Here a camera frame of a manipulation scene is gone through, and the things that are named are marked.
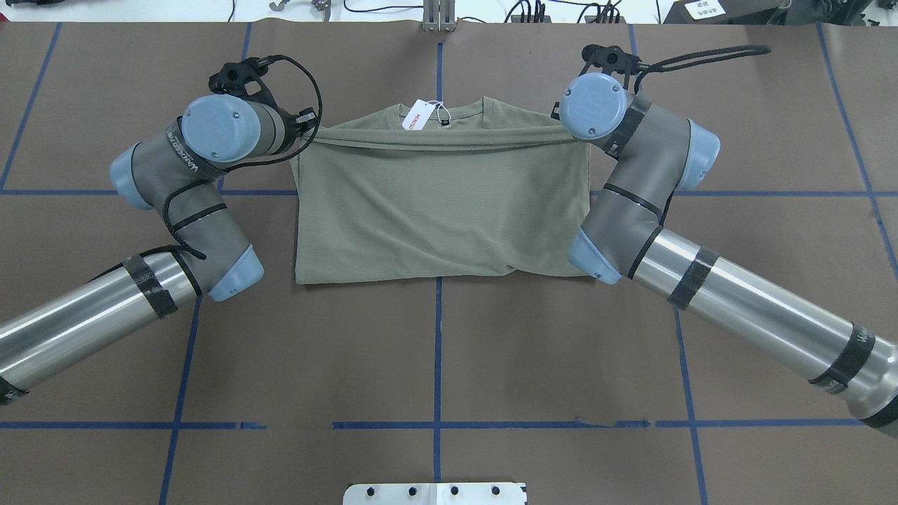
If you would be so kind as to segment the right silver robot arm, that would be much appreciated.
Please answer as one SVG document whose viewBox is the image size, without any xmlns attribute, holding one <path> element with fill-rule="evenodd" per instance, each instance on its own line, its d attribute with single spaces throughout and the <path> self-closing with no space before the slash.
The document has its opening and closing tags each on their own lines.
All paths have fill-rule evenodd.
<svg viewBox="0 0 898 505">
<path fill-rule="evenodd" d="M 705 179 L 721 140 L 655 105 L 642 80 L 770 51 L 766 45 L 741 45 L 647 64 L 618 46 L 583 48 L 584 67 L 552 116 L 575 140 L 600 148 L 616 164 L 578 228 L 568 259 L 597 281 L 632 279 L 677 310 L 729 330 L 843 400 L 857 421 L 895 438 L 894 343 L 665 226 L 674 194 L 692 191 Z"/>
</svg>

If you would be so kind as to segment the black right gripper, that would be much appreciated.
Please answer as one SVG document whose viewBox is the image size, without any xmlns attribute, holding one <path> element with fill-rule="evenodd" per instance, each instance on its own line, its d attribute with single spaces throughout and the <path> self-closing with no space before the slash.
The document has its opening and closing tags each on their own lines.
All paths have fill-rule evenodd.
<svg viewBox="0 0 898 505">
<path fill-rule="evenodd" d="M 642 72 L 642 60 L 637 55 L 626 53 L 619 46 L 589 44 L 582 48 L 581 57 L 584 66 L 580 76 L 584 76 L 593 67 L 606 76 L 617 73 L 630 77 Z"/>
</svg>

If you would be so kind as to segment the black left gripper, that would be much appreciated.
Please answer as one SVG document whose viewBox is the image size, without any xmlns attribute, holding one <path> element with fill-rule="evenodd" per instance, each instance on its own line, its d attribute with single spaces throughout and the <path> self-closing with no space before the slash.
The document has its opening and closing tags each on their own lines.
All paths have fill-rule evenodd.
<svg viewBox="0 0 898 505">
<path fill-rule="evenodd" d="M 267 68 L 278 62 L 286 62 L 298 68 L 311 82 L 314 92 L 318 84 L 311 72 L 292 58 L 246 58 L 240 62 L 228 62 L 216 74 L 208 78 L 208 88 L 215 95 L 230 95 L 238 99 L 266 105 L 278 112 L 297 130 L 311 130 L 318 127 L 318 109 L 307 108 L 299 113 L 288 113 L 280 107 L 272 91 L 263 82 Z"/>
</svg>

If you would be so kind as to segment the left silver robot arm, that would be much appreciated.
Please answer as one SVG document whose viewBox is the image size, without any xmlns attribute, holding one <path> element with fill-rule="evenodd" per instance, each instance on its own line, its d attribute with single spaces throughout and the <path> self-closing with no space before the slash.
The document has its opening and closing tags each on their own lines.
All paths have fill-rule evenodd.
<svg viewBox="0 0 898 505">
<path fill-rule="evenodd" d="M 2 405 L 200 297 L 228 300 L 265 269 L 217 188 L 235 170 L 285 162 L 311 146 L 323 93 L 284 54 L 228 62 L 208 92 L 109 166 L 116 195 L 151 213 L 167 243 L 2 324 Z"/>
</svg>

